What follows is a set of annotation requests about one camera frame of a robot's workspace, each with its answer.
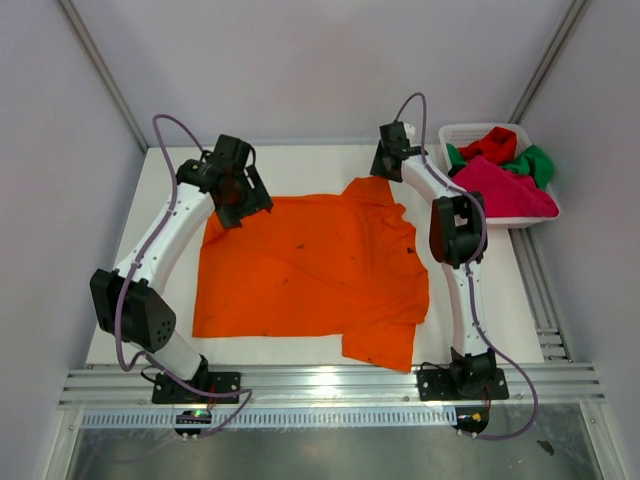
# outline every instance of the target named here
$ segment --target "laundry basket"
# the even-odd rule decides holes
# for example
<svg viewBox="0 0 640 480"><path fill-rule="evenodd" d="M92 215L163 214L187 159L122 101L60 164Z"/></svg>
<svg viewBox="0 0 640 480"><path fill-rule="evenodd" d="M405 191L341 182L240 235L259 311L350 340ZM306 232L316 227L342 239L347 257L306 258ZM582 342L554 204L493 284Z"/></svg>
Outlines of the laundry basket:
<svg viewBox="0 0 640 480"><path fill-rule="evenodd" d="M516 156L520 155L532 145L524 128L513 123L458 123L455 125L445 125L438 132L438 136L440 137L442 153L444 154L444 159L447 164L447 171L451 168L451 159L447 151L447 143L450 143L456 148L466 147L470 143L486 136L494 127L503 127L515 132L518 138ZM551 198L553 198L553 201L556 202L556 205L558 205L553 191L549 186L547 186L545 192L547 192ZM491 228L526 228L536 223L555 220L559 216L560 206L558 206L558 215L555 217L487 218L487 225Z"/></svg>

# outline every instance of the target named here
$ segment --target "orange fabric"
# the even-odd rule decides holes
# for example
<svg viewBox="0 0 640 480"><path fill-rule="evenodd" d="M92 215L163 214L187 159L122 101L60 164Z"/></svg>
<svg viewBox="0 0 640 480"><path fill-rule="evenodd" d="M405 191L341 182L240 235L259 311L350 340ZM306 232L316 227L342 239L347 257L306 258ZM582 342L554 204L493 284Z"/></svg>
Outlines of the orange fabric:
<svg viewBox="0 0 640 480"><path fill-rule="evenodd" d="M341 195L276 197L243 228L211 217L193 335L342 333L344 356L409 371L429 285L404 211L386 180L369 177Z"/></svg>

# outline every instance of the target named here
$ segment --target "gray wall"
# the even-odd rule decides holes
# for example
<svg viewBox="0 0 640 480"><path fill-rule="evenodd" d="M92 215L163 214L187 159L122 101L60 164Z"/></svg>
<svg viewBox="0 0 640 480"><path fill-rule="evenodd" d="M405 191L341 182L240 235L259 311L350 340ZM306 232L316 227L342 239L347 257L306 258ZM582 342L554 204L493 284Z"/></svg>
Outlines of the gray wall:
<svg viewBox="0 0 640 480"><path fill-rule="evenodd" d="M564 209L536 240L574 351L600 371L638 471L639 24L637 1L593 2L523 123L555 159Z"/></svg>
<svg viewBox="0 0 640 480"><path fill-rule="evenodd" d="M30 479L142 154L51 0L0 3L0 476Z"/></svg>
<svg viewBox="0 0 640 480"><path fill-rule="evenodd" d="M213 143L375 140L416 90L429 136L506 120L568 0L75 0L133 114ZM418 121L418 109L406 117ZM171 145L188 144L167 129Z"/></svg>

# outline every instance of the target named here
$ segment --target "magenta cloth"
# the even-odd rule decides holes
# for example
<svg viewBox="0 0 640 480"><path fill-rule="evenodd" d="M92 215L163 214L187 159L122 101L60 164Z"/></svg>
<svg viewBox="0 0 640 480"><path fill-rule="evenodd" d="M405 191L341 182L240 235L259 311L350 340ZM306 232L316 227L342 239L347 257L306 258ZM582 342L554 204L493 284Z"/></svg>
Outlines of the magenta cloth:
<svg viewBox="0 0 640 480"><path fill-rule="evenodd" d="M487 217L556 217L553 199L536 187L530 175L516 175L478 155L453 181L484 197Z"/></svg>

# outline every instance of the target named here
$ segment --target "metal bracket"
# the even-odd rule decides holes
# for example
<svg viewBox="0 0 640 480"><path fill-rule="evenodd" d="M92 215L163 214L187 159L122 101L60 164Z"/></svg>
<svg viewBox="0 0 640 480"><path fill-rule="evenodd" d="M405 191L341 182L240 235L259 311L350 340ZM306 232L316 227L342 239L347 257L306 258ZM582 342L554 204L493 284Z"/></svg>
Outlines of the metal bracket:
<svg viewBox="0 0 640 480"><path fill-rule="evenodd" d="M477 398L475 396L463 398L458 392L449 370L445 368L424 368L423 366L418 369L416 378L422 402L485 400L481 395L478 395ZM507 400L509 398L509 387L507 387L503 370L499 368L496 370L495 377L487 381L487 387L491 400Z"/></svg>
<svg viewBox="0 0 640 480"><path fill-rule="evenodd" d="M212 393L230 393L240 390L239 372L209 372L208 385ZM209 403L208 397L195 395L175 383L167 375L156 375L153 385L151 403L156 405ZM218 404L236 405L240 403L240 397L217 398Z"/></svg>

